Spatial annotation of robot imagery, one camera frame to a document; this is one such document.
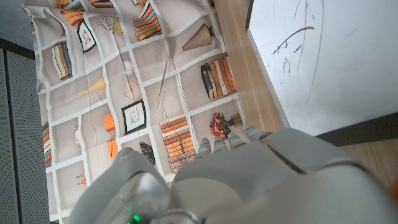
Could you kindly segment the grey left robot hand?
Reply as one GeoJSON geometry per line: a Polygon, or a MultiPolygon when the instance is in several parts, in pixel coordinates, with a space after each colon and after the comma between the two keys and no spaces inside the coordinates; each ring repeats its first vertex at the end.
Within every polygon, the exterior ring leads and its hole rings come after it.
{"type": "Polygon", "coordinates": [[[69,223],[396,223],[397,203],[358,160],[292,128],[203,138],[171,184],[124,148],[69,223]]]}

